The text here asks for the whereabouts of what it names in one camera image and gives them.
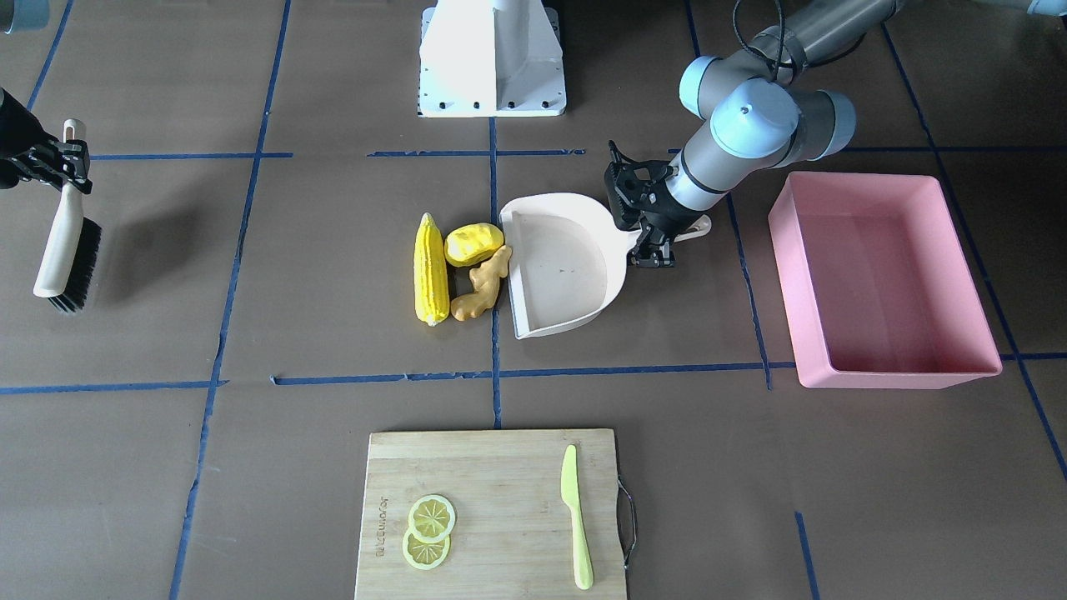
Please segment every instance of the green knife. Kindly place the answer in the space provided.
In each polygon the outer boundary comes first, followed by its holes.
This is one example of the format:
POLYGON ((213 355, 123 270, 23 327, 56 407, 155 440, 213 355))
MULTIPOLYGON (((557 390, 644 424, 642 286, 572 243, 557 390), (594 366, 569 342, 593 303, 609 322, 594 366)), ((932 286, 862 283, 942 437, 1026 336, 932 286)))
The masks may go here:
POLYGON ((593 586, 593 564, 589 559, 586 528, 582 524, 582 501, 578 499, 578 451, 574 444, 563 453, 563 469, 559 475, 559 493, 571 509, 571 540, 574 554, 574 585, 578 589, 593 586))

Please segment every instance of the cutting board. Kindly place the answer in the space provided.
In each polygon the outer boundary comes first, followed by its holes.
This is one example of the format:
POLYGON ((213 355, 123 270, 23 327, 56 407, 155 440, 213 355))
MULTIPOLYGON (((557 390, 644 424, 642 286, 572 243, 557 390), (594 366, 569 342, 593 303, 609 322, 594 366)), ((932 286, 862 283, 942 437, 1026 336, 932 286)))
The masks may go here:
POLYGON ((386 432, 370 436, 356 600, 575 598, 625 600, 610 429, 386 432), (578 489, 593 586, 574 585, 570 510, 559 494, 563 452, 577 446, 578 489), (408 511, 436 493, 456 507, 439 567, 401 550, 408 511))

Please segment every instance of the pink box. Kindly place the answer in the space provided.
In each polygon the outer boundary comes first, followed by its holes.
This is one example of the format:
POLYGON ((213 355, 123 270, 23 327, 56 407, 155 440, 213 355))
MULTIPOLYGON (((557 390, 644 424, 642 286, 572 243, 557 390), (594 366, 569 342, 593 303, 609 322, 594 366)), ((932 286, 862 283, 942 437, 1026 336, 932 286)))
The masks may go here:
POLYGON ((791 173, 768 220, 803 386, 937 390, 1000 374, 936 178, 791 173))

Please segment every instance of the ginger root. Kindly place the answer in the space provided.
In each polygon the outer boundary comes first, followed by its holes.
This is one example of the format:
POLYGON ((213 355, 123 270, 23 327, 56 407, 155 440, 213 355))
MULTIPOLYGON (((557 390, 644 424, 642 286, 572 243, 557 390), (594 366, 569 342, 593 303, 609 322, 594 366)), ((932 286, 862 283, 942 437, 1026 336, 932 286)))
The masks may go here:
POLYGON ((496 303, 496 296, 500 293, 500 280, 508 277, 509 259, 511 259, 511 247, 501 246, 489 260, 471 269, 471 284, 474 285, 474 291, 452 300, 452 316, 456 320, 477 318, 496 303))

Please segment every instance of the black bristles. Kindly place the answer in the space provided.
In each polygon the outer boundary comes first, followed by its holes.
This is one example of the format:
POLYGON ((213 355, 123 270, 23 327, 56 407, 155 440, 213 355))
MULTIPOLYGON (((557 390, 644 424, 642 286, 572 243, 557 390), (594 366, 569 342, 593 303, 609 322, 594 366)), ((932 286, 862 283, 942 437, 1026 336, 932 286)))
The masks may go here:
POLYGON ((96 253, 100 249, 102 231, 89 219, 81 220, 81 235, 78 237, 78 250, 75 251, 74 264, 70 266, 70 277, 67 278, 66 289, 59 296, 48 299, 61 313, 77 313, 85 307, 89 298, 89 284, 96 267, 96 253))

